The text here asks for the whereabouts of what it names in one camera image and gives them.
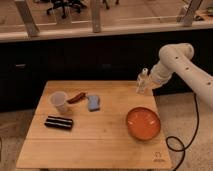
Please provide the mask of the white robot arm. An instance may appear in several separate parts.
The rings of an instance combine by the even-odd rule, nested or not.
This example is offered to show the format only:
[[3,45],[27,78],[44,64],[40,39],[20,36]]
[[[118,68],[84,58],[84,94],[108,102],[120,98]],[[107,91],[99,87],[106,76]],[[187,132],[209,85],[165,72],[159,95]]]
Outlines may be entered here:
[[194,48],[189,43],[161,47],[159,61],[151,69],[145,88],[159,88],[176,73],[213,110],[213,76],[193,64],[193,56]]

